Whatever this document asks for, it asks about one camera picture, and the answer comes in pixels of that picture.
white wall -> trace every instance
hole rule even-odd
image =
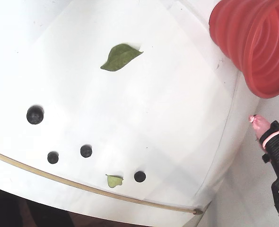
[[[279,122],[279,96],[261,100],[256,114]],[[279,227],[271,192],[276,175],[262,155],[250,128],[198,227]]]

wooden stick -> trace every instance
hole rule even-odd
[[[156,207],[156,208],[161,208],[161,209],[165,209],[165,210],[174,210],[174,211],[180,211],[180,212],[187,212],[187,213],[192,213],[192,214],[202,214],[202,211],[200,209],[189,209],[189,208],[182,208],[182,207],[175,207],[175,206],[168,206],[168,205],[162,205],[162,204],[158,204],[158,203],[153,203],[153,202],[148,202],[148,201],[142,201],[142,200],[138,200],[138,199],[134,199],[134,198],[130,198],[127,196],[123,196],[123,195],[118,195],[118,194],[114,194],[111,192],[106,192],[97,188],[93,188],[81,183],[77,183],[71,180],[67,180],[65,178],[53,175],[53,174],[49,174],[47,172],[44,172],[42,170],[33,168],[31,166],[28,166],[26,164],[23,164],[21,162],[18,162],[16,160],[13,160],[7,156],[4,156],[2,154],[0,154],[0,160],[3,162],[6,162],[10,165],[13,165],[15,167],[18,167],[20,169],[24,169],[26,171],[29,171],[33,174],[45,177],[47,179],[56,181],[56,182],[60,182],[66,185],[69,185],[71,187],[75,187],[75,188],[79,188],[82,190],[85,190],[87,192],[92,192],[95,194],[99,194],[99,195],[103,195],[103,196],[107,196],[107,197],[111,197],[117,200],[123,200],[123,201],[127,201],[127,202],[133,202],[133,203],[137,203],[137,204],[141,204],[141,205],[145,205],[145,206],[150,206],[150,207]]]

black bead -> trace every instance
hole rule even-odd
[[[81,156],[90,157],[92,155],[92,147],[88,144],[81,147]]]
[[[59,153],[56,151],[49,152],[47,160],[50,164],[55,164],[59,161]]]
[[[44,118],[44,110],[38,105],[30,107],[27,111],[26,118],[31,124],[39,124]]]
[[[142,171],[138,171],[134,174],[134,179],[136,182],[143,182],[146,179],[146,174]]]

small yellow-green leaf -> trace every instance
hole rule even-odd
[[[101,69],[107,71],[120,70],[142,53],[127,44],[119,44],[111,49],[108,60],[101,66]]]
[[[114,188],[115,186],[122,185],[123,178],[120,176],[106,175],[108,186]]]

red silicone bellows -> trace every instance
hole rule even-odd
[[[210,35],[261,98],[279,95],[279,0],[222,0]]]

